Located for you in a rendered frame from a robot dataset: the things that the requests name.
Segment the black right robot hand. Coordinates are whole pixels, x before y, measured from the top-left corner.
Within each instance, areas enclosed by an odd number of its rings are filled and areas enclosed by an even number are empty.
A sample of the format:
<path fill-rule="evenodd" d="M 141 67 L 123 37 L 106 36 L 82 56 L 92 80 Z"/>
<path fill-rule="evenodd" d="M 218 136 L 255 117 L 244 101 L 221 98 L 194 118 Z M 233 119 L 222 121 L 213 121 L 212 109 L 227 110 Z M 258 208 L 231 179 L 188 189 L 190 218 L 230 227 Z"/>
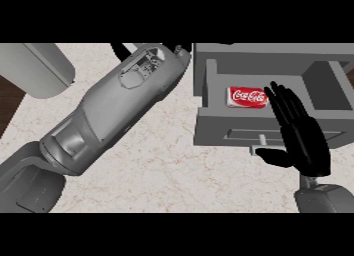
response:
<path fill-rule="evenodd" d="M 269 165 L 295 167 L 305 177 L 328 176 L 330 152 L 323 131 L 296 94 L 274 81 L 264 92 L 280 125 L 284 150 L 258 148 L 255 154 Z"/>

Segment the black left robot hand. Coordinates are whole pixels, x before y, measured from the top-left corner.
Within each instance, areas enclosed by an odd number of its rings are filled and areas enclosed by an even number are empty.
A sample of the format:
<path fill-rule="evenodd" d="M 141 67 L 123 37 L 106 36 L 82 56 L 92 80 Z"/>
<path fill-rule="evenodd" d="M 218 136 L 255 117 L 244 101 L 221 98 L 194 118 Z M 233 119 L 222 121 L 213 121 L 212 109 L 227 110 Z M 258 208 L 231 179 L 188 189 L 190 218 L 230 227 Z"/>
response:
<path fill-rule="evenodd" d="M 134 53 L 141 43 L 111 43 L 110 47 L 119 61 L 123 61 L 128 56 Z M 173 51 L 176 47 L 181 47 L 187 52 L 191 52 L 190 43 L 163 43 L 163 46 Z"/>

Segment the grey open drawer box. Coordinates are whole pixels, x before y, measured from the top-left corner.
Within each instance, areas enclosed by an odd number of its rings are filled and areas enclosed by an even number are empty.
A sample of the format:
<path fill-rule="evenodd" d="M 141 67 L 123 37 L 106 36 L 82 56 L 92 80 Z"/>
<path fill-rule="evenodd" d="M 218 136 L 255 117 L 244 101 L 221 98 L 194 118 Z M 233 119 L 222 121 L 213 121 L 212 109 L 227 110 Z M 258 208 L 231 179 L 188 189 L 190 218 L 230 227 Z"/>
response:
<path fill-rule="evenodd" d="M 277 71 L 249 69 L 243 65 L 237 70 L 225 71 L 218 60 L 207 59 L 203 71 L 201 106 L 215 110 L 227 108 L 230 86 L 262 89 L 274 81 L 293 90 L 306 110 L 352 111 L 354 100 L 349 97 L 349 81 L 337 61 L 314 61 L 300 70 Z"/>

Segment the red soda can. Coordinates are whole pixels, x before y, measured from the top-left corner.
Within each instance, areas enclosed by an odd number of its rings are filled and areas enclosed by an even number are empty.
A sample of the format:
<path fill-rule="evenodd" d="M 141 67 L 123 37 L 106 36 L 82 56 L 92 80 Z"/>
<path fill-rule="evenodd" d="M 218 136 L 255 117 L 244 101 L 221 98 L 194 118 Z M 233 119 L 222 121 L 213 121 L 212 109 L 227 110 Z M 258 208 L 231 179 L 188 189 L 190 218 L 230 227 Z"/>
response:
<path fill-rule="evenodd" d="M 268 97 L 261 88 L 235 87 L 227 88 L 227 106 L 230 108 L 262 109 L 268 104 Z"/>

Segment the pale grey rounded appliance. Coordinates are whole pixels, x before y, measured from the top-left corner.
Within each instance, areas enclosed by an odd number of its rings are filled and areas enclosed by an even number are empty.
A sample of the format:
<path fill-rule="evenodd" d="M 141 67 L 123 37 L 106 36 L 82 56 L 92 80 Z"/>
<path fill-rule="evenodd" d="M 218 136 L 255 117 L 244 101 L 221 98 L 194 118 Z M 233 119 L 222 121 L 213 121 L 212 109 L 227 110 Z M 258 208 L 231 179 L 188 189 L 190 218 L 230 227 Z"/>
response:
<path fill-rule="evenodd" d="M 0 75 L 36 99 L 72 85 L 75 68 L 54 43 L 0 43 Z"/>

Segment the grey cabinet body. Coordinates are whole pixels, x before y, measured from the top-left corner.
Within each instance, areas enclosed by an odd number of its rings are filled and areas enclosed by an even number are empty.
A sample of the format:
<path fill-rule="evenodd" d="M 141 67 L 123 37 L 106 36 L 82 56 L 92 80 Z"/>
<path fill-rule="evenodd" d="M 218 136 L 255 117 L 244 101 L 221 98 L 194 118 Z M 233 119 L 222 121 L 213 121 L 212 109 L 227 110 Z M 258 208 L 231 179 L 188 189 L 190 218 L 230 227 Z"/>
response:
<path fill-rule="evenodd" d="M 337 61 L 354 68 L 354 43 L 196 43 L 193 45 L 193 95 L 201 95 L 206 60 L 219 74 L 300 75 L 315 61 Z"/>

